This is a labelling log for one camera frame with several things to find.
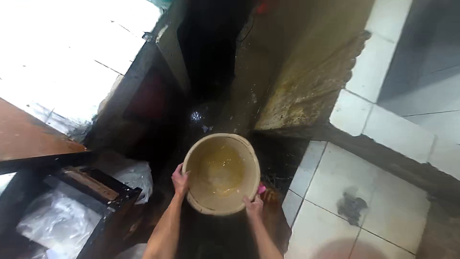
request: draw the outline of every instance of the forearm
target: forearm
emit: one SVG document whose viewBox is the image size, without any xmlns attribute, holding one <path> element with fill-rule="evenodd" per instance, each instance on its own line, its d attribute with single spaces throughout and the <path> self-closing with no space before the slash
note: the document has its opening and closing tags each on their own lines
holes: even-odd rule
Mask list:
<svg viewBox="0 0 460 259">
<path fill-rule="evenodd" d="M 251 220 L 251 228 L 259 250 L 260 259 L 283 259 L 280 251 L 271 240 L 262 219 Z"/>
<path fill-rule="evenodd" d="M 180 209 L 184 195 L 175 194 L 147 242 L 142 259 L 173 259 L 179 240 Z"/>
</svg>

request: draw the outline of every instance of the pink cloth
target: pink cloth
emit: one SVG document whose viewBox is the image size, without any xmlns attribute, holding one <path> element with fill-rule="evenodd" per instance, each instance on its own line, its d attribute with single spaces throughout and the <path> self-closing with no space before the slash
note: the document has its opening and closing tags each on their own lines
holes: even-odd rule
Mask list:
<svg viewBox="0 0 460 259">
<path fill-rule="evenodd" d="M 257 187 L 257 194 L 263 193 L 267 187 L 265 187 L 261 182 L 259 183 L 259 186 Z"/>
</svg>

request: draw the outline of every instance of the hand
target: hand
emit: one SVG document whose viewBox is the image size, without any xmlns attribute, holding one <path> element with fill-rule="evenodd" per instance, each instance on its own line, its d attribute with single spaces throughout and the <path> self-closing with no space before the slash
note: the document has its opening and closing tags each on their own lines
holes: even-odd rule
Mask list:
<svg viewBox="0 0 460 259">
<path fill-rule="evenodd" d="M 262 221 L 262 208 L 264 207 L 264 202 L 260 199 L 260 195 L 256 195 L 253 202 L 251 202 L 247 196 L 243 196 L 243 201 L 246 205 L 246 213 L 250 222 Z"/>
<path fill-rule="evenodd" d="M 172 174 L 172 183 L 174 184 L 174 190 L 176 194 L 180 195 L 180 197 L 184 197 L 185 194 L 189 191 L 189 173 L 190 171 L 186 172 L 184 175 L 180 173 L 182 170 L 182 164 L 178 165 L 174 173 Z"/>
</svg>

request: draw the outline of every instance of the concrete wall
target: concrete wall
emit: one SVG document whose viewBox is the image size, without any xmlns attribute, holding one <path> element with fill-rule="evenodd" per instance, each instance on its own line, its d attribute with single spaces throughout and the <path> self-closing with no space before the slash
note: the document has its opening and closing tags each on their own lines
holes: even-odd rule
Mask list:
<svg viewBox="0 0 460 259">
<path fill-rule="evenodd" d="M 379 105 L 460 143 L 460 2 L 415 0 Z"/>
<path fill-rule="evenodd" d="M 305 5 L 305 1 L 294 0 L 282 1 L 280 5 L 295 2 Z M 272 94 L 257 122 L 258 130 L 313 124 L 320 110 L 327 106 L 326 100 L 337 98 L 339 89 L 350 78 L 353 58 L 362 49 L 363 41 L 355 42 L 352 47 L 349 44 L 364 30 L 373 1 L 308 2 L 309 6 L 301 9 L 305 12 L 299 12 L 298 7 L 295 12 L 280 7 L 279 12 L 286 13 L 278 15 L 295 21 L 297 32 L 293 33 L 296 36 L 292 49 L 285 53 Z M 359 49 L 359 52 L 347 56 L 355 53 L 352 49 Z"/>
</svg>

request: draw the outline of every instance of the murky water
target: murky water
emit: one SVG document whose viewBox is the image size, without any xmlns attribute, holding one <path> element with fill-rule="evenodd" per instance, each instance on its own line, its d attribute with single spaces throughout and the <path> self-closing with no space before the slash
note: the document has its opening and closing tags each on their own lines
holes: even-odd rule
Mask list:
<svg viewBox="0 0 460 259">
<path fill-rule="evenodd" d="M 201 157 L 199 178 L 207 182 L 210 191 L 217 195 L 228 195 L 235 191 L 243 180 L 244 164 L 238 152 L 227 146 L 208 147 L 209 152 Z"/>
</svg>

